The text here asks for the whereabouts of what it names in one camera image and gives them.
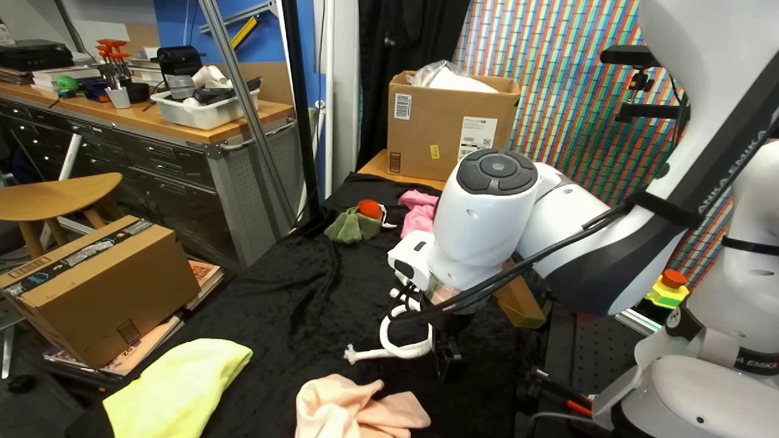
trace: pink object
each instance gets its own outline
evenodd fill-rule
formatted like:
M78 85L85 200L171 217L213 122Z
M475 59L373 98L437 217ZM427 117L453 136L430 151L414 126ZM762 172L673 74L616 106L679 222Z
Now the pink object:
M404 229L399 232L402 238L412 232L432 232L437 198L409 189L396 200L396 204L409 210Z
M427 429L430 417L412 391L373 398L382 379L354 385L329 374L296 391L295 438L409 438L412 429Z

